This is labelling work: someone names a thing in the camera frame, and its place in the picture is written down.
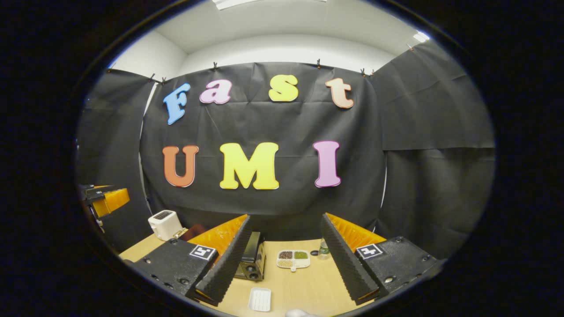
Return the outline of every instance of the white tray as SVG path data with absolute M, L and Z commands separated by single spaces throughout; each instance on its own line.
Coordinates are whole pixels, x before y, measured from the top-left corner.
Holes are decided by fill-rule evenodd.
M 270 295 L 268 288 L 253 287 L 250 289 L 249 309 L 256 311 L 270 311 Z
M 280 253 L 282 252 L 292 252 L 292 258 L 291 259 L 281 259 L 280 258 Z M 294 259 L 294 254 L 296 252 L 304 252 L 307 255 L 306 259 Z M 281 266 L 279 265 L 279 261 L 291 261 L 292 262 L 292 266 Z M 281 250 L 278 252 L 278 255 L 276 256 L 276 265 L 278 267 L 281 268 L 289 268 L 292 272 L 295 272 L 297 268 L 304 268 L 304 267 L 308 267 L 310 265 L 310 254 L 305 251 L 305 250 Z

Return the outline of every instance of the ceiling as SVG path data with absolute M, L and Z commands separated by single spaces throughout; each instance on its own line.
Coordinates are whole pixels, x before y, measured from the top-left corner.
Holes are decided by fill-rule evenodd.
M 309 34 L 359 42 L 395 56 L 417 31 L 361 0 L 261 0 L 218 10 L 205 0 L 156 28 L 187 54 L 235 39 Z

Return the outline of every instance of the wooden table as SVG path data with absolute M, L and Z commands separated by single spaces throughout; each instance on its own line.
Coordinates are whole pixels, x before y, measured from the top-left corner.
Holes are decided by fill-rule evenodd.
M 135 262 L 163 243 L 164 241 L 151 235 L 125 250 L 120 257 Z M 278 251 L 307 250 L 309 252 L 318 250 L 319 243 L 320 239 L 265 241 L 265 279 L 250 281 L 233 278 L 225 298 L 218 307 L 202 304 L 231 315 L 244 317 L 283 317 L 291 309 L 301 309 L 310 314 L 330 317 L 372 303 L 373 301 L 368 301 L 357 306 L 350 299 L 333 258 L 319 260 L 317 257 L 310 256 L 310 266 L 298 268 L 296 272 L 277 267 Z M 250 290 L 253 287 L 268 288 L 272 291 L 269 312 L 249 309 Z

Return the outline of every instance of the black foam pad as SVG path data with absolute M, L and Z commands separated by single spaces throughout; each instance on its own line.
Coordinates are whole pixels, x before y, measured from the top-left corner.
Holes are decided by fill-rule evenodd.
M 196 289 L 209 297 L 205 298 L 195 293 L 194 297 L 198 300 L 214 306 L 217 306 L 223 300 L 252 233 L 249 220 L 250 216 L 247 216 L 225 253 L 204 278 L 196 284 Z
M 321 217 L 321 234 L 323 235 L 323 238 L 325 238 L 327 247 L 329 248 L 333 260 L 339 269 L 343 282 L 345 282 L 345 287 L 349 292 L 351 300 L 356 301 L 356 304 L 358 305 L 374 299 L 377 296 L 381 296 L 381 291 L 383 289 L 380 290 L 378 284 L 362 267 L 362 264 L 350 250 L 349 246 L 344 241 L 341 234 L 339 234 L 329 217 L 327 217 L 326 214 Z M 370 293 L 373 294 L 359 300 L 361 297 Z

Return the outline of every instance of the pink letter i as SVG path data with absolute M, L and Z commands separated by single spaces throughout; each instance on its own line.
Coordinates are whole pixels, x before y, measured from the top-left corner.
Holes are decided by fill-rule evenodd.
M 319 178 L 315 181 L 317 187 L 337 186 L 341 179 L 337 176 L 335 152 L 339 143 L 335 141 L 319 141 L 314 143 L 314 149 L 319 155 Z

